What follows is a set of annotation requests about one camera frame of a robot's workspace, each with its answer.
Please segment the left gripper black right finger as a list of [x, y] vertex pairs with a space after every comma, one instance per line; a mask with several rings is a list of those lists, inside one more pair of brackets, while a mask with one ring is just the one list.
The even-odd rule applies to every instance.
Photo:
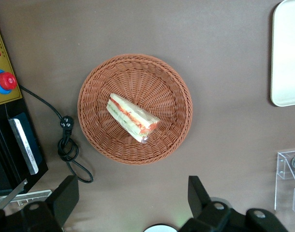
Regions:
[[189, 176], [188, 203], [193, 217], [182, 232], [236, 232], [230, 223], [231, 208], [221, 201], [213, 201], [197, 176]]

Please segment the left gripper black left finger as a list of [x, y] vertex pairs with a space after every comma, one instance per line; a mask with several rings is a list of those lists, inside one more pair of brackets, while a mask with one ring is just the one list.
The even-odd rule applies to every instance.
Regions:
[[33, 201], [8, 216], [7, 231], [61, 232], [78, 201], [78, 178], [69, 175], [45, 201]]

